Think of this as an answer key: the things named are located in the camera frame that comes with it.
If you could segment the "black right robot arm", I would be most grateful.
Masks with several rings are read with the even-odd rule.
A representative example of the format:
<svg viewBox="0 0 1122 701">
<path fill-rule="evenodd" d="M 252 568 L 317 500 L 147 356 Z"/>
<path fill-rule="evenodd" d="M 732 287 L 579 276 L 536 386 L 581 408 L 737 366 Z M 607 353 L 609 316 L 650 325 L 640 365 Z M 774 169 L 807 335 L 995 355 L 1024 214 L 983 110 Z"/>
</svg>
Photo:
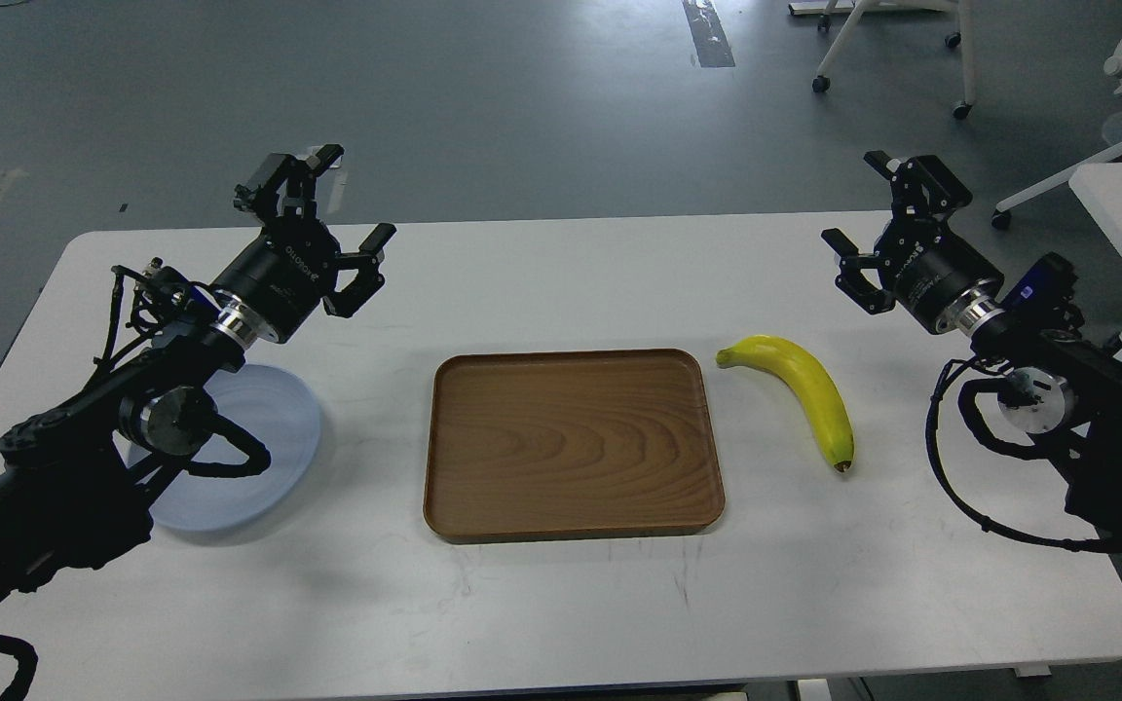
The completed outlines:
<svg viewBox="0 0 1122 701">
<path fill-rule="evenodd" d="M 891 216 L 868 253 L 837 228 L 824 231 L 837 288 L 867 314 L 903 307 L 932 336 L 957 331 L 971 347 L 969 358 L 944 365 L 926 412 L 926 455 L 944 494 L 986 533 L 1069 553 L 1122 553 L 1122 362 L 1082 336 L 1072 262 L 1045 253 L 1002 293 L 1003 274 L 949 225 L 972 195 L 939 157 L 870 151 L 864 159 L 889 183 Z M 1055 465 L 1065 511 L 1100 536 L 1033 535 L 963 500 L 938 444 L 951 386 L 976 442 L 997 456 Z"/>
</svg>

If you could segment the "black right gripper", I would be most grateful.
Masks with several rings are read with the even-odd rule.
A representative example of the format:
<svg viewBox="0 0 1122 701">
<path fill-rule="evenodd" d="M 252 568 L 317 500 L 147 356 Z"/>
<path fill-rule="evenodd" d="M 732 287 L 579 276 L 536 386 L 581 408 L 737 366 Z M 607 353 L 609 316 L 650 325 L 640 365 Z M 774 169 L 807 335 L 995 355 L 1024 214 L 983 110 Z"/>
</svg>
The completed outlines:
<svg viewBox="0 0 1122 701">
<path fill-rule="evenodd" d="M 891 218 L 872 253 L 861 253 L 842 228 L 825 228 L 822 240 L 836 253 L 834 283 L 867 314 L 904 306 L 932 336 L 951 331 L 954 305 L 969 296 L 993 296 L 1003 274 L 972 245 L 955 236 L 949 219 L 972 203 L 940 157 L 863 156 L 891 188 Z"/>
</svg>

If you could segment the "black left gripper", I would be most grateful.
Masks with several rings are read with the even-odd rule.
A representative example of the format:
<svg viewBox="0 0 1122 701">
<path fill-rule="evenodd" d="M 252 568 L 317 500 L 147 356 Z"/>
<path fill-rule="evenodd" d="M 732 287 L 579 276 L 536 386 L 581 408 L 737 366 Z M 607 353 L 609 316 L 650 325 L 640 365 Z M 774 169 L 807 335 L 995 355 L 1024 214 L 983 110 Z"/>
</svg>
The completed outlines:
<svg viewBox="0 0 1122 701">
<path fill-rule="evenodd" d="M 219 322 L 241 336 L 283 345 L 323 299 L 331 316 L 349 319 L 377 293 L 386 277 L 380 265 L 396 234 L 393 223 L 378 223 L 355 252 L 340 245 L 318 218 L 318 178 L 346 154 L 342 145 L 323 145 L 307 157 L 272 154 L 242 185 L 233 205 L 261 223 L 251 245 L 212 284 Z M 352 271 L 346 287 L 337 274 Z"/>
</svg>

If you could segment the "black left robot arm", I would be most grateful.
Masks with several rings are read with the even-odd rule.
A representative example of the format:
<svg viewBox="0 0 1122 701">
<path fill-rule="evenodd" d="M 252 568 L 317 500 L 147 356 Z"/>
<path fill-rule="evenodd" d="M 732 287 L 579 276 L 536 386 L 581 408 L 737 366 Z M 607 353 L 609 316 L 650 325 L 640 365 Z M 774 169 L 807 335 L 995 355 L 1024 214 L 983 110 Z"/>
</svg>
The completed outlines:
<svg viewBox="0 0 1122 701">
<path fill-rule="evenodd" d="M 234 190 L 261 231 L 214 282 L 160 259 L 114 266 L 105 345 L 81 389 L 0 436 L 0 605 L 62 569 L 105 568 L 151 536 L 151 505 L 178 476 L 234 479 L 272 464 L 261 440 L 206 391 L 243 367 L 257 341 L 283 345 L 316 308 L 348 319 L 384 285 L 395 234 L 375 225 L 346 252 L 318 214 L 318 179 L 342 160 L 272 154 Z M 22 700 L 37 670 L 28 642 L 0 635 L 15 661 L 1 698 Z"/>
</svg>

